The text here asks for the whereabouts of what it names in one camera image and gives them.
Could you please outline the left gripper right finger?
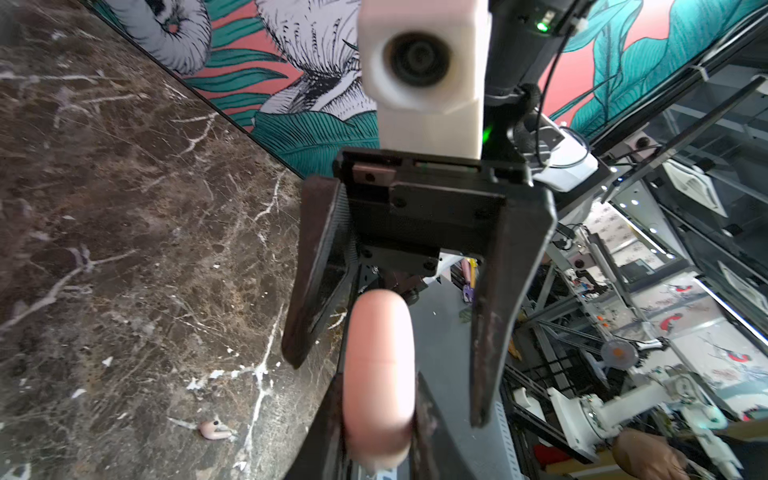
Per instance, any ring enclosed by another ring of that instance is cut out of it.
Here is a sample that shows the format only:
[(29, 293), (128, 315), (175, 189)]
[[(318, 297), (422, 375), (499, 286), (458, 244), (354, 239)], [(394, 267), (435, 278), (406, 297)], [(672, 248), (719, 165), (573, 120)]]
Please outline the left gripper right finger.
[(415, 410), (410, 447), (410, 478), (475, 479), (454, 442), (421, 372), (416, 376)]

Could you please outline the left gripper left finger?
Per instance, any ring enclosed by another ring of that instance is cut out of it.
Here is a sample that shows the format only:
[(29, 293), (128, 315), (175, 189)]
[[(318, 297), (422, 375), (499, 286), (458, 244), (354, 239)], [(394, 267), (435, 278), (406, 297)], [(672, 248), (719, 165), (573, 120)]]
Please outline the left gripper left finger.
[(343, 427), (343, 378), (342, 373), (332, 378), (284, 480), (343, 480), (350, 477), (351, 464)]

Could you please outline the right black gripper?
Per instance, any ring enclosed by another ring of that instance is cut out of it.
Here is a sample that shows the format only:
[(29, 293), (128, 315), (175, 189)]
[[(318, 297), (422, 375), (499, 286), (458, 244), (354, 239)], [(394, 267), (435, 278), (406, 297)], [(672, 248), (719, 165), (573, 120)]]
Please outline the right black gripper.
[(302, 366), (349, 291), (356, 234), (362, 262), (380, 269), (429, 276), (443, 252), (480, 258), (469, 399), (471, 425), (485, 426), (522, 301), (557, 224), (551, 191), (533, 186), (520, 163), (386, 150), (346, 148), (333, 172), (302, 186), (285, 361)]

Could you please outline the pink earbuds charging case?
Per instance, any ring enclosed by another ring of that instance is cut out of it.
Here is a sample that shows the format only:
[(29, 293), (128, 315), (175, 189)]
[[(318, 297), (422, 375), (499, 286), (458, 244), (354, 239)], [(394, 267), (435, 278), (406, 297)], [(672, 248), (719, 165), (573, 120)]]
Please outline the pink earbuds charging case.
[(415, 344), (409, 308), (384, 289), (362, 294), (349, 316), (342, 414), (351, 459), (368, 472), (407, 457), (416, 403)]

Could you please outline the pink earbud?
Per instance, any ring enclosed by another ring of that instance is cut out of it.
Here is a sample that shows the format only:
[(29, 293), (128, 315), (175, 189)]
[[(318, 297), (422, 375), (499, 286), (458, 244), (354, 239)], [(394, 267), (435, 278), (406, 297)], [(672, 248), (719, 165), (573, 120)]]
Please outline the pink earbud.
[(203, 438), (210, 441), (232, 440), (236, 433), (220, 420), (208, 420), (198, 425), (198, 431)]

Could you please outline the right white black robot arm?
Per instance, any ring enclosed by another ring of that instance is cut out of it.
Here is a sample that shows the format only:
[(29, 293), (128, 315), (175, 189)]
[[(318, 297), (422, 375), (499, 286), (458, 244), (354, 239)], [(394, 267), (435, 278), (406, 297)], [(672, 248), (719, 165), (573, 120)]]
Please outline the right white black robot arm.
[(588, 1), (365, 1), (362, 87), (379, 145), (341, 149), (303, 184), (281, 350), (301, 366), (364, 267), (432, 276), (482, 262), (471, 310), (470, 420), (486, 424), (522, 300), (557, 224), (537, 173), (565, 157), (543, 105)]

